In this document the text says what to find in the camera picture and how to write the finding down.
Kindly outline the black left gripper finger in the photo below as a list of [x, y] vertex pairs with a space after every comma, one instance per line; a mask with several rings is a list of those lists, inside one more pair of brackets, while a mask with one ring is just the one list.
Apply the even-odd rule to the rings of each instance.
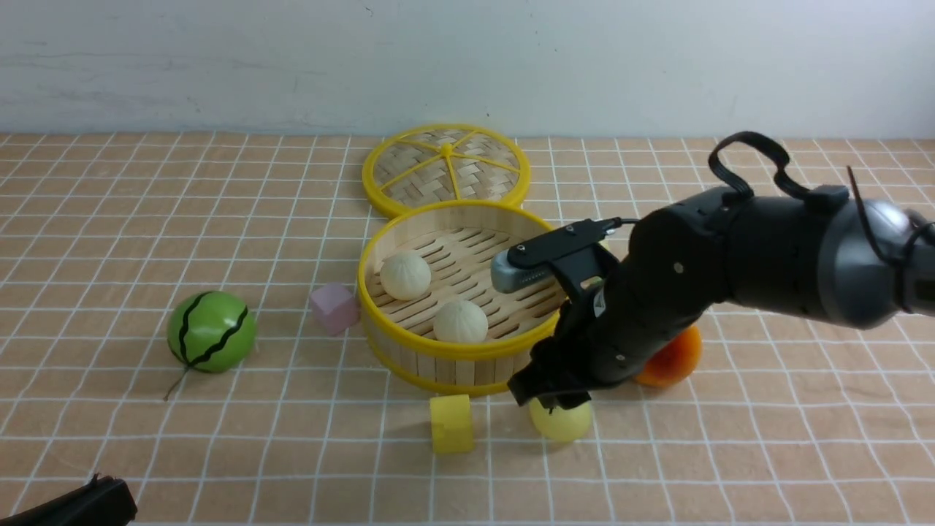
[[136, 500], [119, 477], [96, 473], [84, 486], [1, 520], [2, 525], [127, 525], [138, 513]]

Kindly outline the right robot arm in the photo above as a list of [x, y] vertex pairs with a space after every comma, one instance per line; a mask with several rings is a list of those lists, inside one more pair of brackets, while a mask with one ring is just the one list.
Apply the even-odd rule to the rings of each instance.
[[498, 254], [495, 290], [552, 277], [552, 335], [508, 380], [518, 404], [572, 409], [648, 370], [711, 306], [851, 329], [933, 314], [933, 224], [888, 201], [821, 186], [804, 199], [732, 201], [713, 188], [641, 219], [584, 219]]

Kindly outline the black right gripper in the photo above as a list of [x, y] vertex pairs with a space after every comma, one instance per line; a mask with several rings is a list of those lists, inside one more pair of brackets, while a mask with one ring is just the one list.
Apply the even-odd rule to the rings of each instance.
[[634, 378], [646, 362], [727, 296], [726, 209], [678, 202], [631, 224], [627, 256], [559, 309], [552, 334], [508, 380], [519, 405], [574, 410], [591, 392]]

